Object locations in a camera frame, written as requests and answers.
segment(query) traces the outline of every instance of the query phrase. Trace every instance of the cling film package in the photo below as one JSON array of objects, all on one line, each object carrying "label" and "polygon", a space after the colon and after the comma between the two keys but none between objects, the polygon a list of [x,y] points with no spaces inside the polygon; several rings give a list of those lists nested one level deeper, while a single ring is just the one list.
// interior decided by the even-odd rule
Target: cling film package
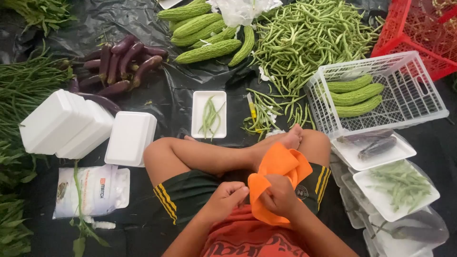
[{"label": "cling film package", "polygon": [[[111,164],[79,168],[77,178],[83,215],[101,216],[128,206],[129,169]],[[74,168],[60,168],[53,219],[79,216],[78,205]]]}]

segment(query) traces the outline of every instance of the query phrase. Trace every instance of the dark green shorts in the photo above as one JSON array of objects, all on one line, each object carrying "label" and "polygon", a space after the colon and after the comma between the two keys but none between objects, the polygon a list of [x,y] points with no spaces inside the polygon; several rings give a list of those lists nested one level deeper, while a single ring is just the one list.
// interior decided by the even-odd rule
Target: dark green shorts
[{"label": "dark green shorts", "polygon": [[[316,214],[324,197],[330,169],[310,163],[313,172],[295,188],[296,196]],[[154,193],[173,224],[187,224],[209,200],[222,181],[216,176],[191,170],[174,176],[154,188]]]}]

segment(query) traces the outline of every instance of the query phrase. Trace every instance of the person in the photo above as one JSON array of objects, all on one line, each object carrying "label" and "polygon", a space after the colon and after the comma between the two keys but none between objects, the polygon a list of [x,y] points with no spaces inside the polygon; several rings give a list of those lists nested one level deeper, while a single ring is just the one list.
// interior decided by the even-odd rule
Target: person
[{"label": "person", "polygon": [[[260,196],[272,213],[290,221],[292,229],[254,218],[243,182],[220,182],[229,171],[257,171],[263,155],[276,142],[301,152],[311,175],[294,190],[281,175]],[[185,226],[162,257],[355,257],[315,214],[330,170],[330,141],[318,131],[296,124],[251,147],[233,149],[185,139],[161,138],[144,151],[144,164],[154,193],[175,225]]]}]

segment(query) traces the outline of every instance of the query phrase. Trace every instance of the plastic crate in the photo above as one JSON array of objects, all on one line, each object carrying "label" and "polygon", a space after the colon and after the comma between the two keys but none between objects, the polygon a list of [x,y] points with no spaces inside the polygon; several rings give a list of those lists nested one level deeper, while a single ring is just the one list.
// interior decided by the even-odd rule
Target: plastic crate
[{"label": "plastic crate", "polygon": [[436,81],[457,71],[455,0],[392,0],[371,57],[419,52]]},{"label": "plastic crate", "polygon": [[[383,101],[369,113],[339,118],[327,87],[371,74]],[[305,88],[317,128],[331,139],[377,129],[401,129],[449,115],[417,51],[320,66]]]}]

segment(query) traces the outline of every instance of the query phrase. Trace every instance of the shorts logo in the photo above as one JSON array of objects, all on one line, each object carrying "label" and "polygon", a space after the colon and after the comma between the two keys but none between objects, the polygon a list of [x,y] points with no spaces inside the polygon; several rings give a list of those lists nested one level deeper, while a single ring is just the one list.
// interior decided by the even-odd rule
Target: shorts logo
[{"label": "shorts logo", "polygon": [[295,188],[295,195],[300,198],[300,200],[304,200],[305,198],[307,198],[309,195],[308,195],[308,190],[306,189],[306,187],[302,186],[302,185],[298,185],[296,188]]}]

